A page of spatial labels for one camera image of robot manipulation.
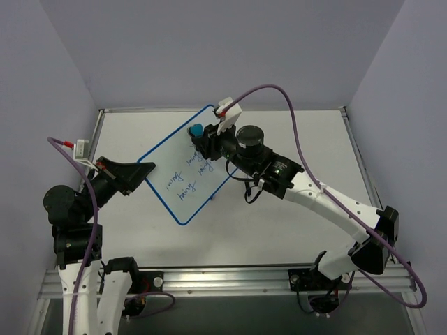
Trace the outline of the blue whiteboard eraser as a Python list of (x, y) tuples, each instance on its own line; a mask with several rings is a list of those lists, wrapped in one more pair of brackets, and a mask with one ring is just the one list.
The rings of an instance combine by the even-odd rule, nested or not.
[(202, 137), (203, 136), (203, 125), (202, 124), (193, 124), (188, 128), (188, 134), (192, 137)]

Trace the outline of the blue framed whiteboard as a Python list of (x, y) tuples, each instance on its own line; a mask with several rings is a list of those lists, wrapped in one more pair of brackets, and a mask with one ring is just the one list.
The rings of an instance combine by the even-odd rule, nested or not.
[(237, 172), (223, 158), (203, 158), (189, 137), (190, 127), (217, 123), (212, 110), (206, 105), (138, 159), (156, 165), (146, 183), (178, 225), (187, 225)]

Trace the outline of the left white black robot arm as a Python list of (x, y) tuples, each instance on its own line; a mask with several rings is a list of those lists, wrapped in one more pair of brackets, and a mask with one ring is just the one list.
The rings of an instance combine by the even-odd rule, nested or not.
[(141, 283), (134, 258), (102, 263), (98, 212), (116, 193), (134, 192), (156, 165), (118, 163), (102, 156), (95, 167), (91, 174), (76, 167), (84, 182), (81, 191), (58, 185), (43, 198), (61, 279), (64, 334), (117, 334), (126, 296)]

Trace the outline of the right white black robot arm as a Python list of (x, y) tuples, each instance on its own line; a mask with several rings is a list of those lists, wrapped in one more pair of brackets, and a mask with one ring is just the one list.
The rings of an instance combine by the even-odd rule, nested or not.
[(211, 161), (224, 159), (245, 173), (244, 183), (299, 204), (347, 233), (354, 242), (340, 251), (319, 253), (310, 271), (311, 282), (328, 287), (343, 274), (362, 270), (381, 275), (395, 246), (399, 213), (392, 207), (379, 209), (354, 200), (335, 189), (313, 181), (300, 164), (275, 153), (263, 143), (264, 132), (257, 126), (218, 127), (194, 124), (187, 133), (195, 149)]

